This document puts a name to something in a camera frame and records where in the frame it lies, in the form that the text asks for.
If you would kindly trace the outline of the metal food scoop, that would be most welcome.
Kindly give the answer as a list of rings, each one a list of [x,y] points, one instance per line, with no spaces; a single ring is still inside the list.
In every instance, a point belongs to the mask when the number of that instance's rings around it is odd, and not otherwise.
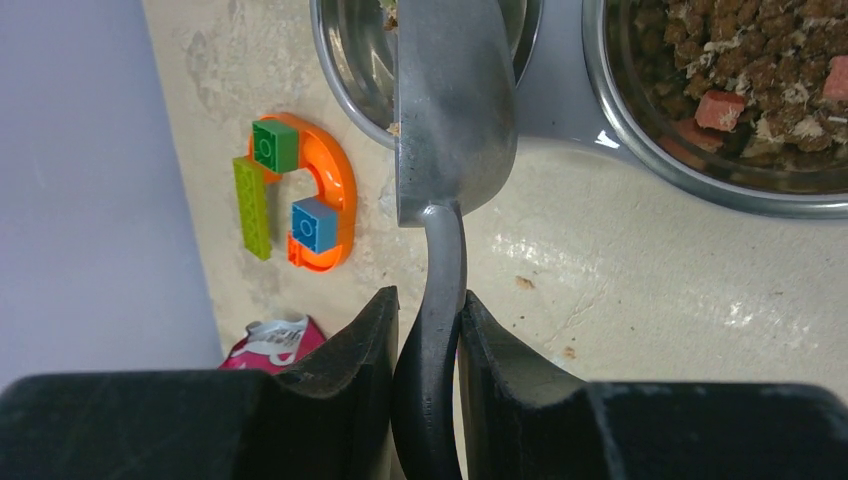
[[[397,219],[426,234],[422,302],[394,372],[391,427],[409,479],[461,475],[453,425],[465,214],[505,185],[517,150],[516,80],[495,1],[397,5]]]

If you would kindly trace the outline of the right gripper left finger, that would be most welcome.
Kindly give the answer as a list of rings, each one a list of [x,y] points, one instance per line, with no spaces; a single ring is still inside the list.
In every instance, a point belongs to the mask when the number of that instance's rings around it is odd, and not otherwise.
[[[278,374],[47,374],[1,396],[5,479],[386,479],[398,293]]]

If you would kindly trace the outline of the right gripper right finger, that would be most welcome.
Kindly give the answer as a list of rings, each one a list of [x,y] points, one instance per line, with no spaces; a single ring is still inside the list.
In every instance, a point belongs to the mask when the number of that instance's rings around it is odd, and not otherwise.
[[[843,479],[847,408],[806,384],[584,381],[474,294],[459,375],[473,479]]]

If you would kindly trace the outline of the pet food bag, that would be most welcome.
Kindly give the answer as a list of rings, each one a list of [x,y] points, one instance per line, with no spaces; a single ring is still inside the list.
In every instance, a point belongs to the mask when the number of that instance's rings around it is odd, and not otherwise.
[[[252,322],[219,369],[253,369],[277,374],[312,353],[326,339],[309,316],[299,320]]]

